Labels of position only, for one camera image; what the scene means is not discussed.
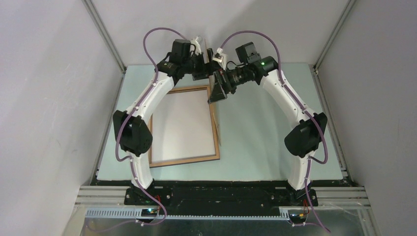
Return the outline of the brown cardboard backing board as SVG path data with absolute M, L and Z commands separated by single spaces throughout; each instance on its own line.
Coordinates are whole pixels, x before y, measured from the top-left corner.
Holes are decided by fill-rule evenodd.
M 207 62 L 209 62 L 209 60 L 210 60 L 209 46 L 207 45 L 206 39 L 204 39 L 204 46 L 205 46 L 205 50 L 206 50 L 206 53 L 207 53 L 206 59 L 207 59 Z M 211 91 L 214 88 L 214 76 L 213 75 L 210 75 L 208 77 L 208 83 L 209 83 L 209 95 L 211 95 Z M 220 147 L 222 145 L 222 143 L 221 143 L 220 125 L 218 123 L 217 106 L 216 106 L 216 103 L 211 103 L 210 105 L 213 108 L 212 114 L 213 114 L 213 117 L 214 117 L 214 125 L 215 125 L 215 130 L 216 130 L 216 137 L 217 137 L 217 140 L 218 140 L 218 145 Z

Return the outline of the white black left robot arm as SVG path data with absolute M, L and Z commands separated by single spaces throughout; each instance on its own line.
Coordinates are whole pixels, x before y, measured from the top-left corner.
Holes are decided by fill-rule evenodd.
M 155 200 L 155 191 L 149 188 L 153 177 L 147 152 L 153 137 L 147 123 L 163 97 L 185 75 L 191 75 L 194 81 L 209 77 L 201 49 L 203 43 L 200 36 L 191 40 L 176 39 L 171 51 L 156 65 L 154 75 L 141 95 L 127 109 L 113 114 L 116 149 L 127 154 L 132 168 L 132 183 L 139 187 L 136 198 L 144 205 Z

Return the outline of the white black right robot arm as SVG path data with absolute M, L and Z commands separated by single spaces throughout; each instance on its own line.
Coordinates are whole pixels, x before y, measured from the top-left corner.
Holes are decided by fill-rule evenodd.
M 302 188 L 309 184 L 308 158 L 314 156 L 324 139 L 327 116 L 310 109 L 285 78 L 280 64 L 271 56 L 262 58 L 252 42 L 238 47 L 236 52 L 240 65 L 234 69 L 228 69 L 227 55 L 222 48 L 217 48 L 210 57 L 207 67 L 214 84 L 208 103 L 225 100 L 247 82 L 255 82 L 274 99 L 292 129 L 284 138 L 285 147 L 293 156 L 288 177 L 292 188 L 287 190 L 286 199 L 298 206 L 306 198 Z

